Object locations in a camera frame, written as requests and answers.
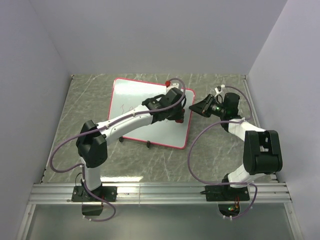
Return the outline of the red framed whiteboard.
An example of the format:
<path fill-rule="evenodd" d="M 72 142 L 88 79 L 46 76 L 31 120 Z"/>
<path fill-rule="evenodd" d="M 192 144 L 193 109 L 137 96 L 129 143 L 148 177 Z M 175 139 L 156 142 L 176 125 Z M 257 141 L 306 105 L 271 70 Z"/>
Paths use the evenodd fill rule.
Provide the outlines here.
<path fill-rule="evenodd" d="M 126 114 L 140 105 L 142 101 L 166 93 L 166 86 L 133 79 L 117 78 L 113 82 L 108 119 L 111 120 Z M 124 135 L 125 139 L 150 142 L 155 145 L 176 149 L 184 149 L 187 144 L 191 122 L 189 106 L 194 104 L 195 92 L 187 88 L 185 91 L 184 122 L 164 120 L 152 125 L 140 127 Z"/>

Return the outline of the red whiteboard eraser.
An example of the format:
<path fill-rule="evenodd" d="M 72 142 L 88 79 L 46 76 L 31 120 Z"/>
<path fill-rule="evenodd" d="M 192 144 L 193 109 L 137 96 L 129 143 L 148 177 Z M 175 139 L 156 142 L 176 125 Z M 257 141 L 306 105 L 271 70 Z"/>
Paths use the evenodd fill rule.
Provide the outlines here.
<path fill-rule="evenodd" d="M 182 124 L 184 122 L 184 118 L 185 118 L 185 110 L 182 109 L 180 112 L 178 112 L 175 115 L 175 122 Z"/>

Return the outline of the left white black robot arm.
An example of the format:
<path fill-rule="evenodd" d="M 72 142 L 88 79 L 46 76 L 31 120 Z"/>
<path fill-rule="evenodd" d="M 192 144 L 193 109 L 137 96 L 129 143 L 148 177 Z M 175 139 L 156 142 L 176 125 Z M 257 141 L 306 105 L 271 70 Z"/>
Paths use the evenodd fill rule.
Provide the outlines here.
<path fill-rule="evenodd" d="M 87 121 L 77 138 L 76 147 L 84 164 L 82 184 L 83 195 L 89 201 L 101 196 L 101 165 L 108 158 L 108 145 L 120 137 L 164 120 L 184 120 L 185 90 L 177 84 L 169 86 L 165 94 L 147 98 L 133 110 L 111 120 L 94 123 Z"/>

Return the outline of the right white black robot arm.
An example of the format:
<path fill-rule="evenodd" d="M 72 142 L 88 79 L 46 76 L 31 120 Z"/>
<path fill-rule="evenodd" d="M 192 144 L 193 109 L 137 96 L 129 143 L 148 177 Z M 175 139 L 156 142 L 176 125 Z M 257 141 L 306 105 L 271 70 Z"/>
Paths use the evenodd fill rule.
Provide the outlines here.
<path fill-rule="evenodd" d="M 255 179 L 274 174 L 283 168 L 283 158 L 279 134 L 275 130 L 265 130 L 249 123 L 239 115 L 240 96 L 228 92 L 218 101 L 219 96 L 207 95 L 202 101 L 189 109 L 209 118 L 214 115 L 220 118 L 218 123 L 228 133 L 244 142 L 242 164 L 228 173 L 220 189 L 222 197 L 232 200 L 238 195 L 238 188 L 252 183 Z"/>

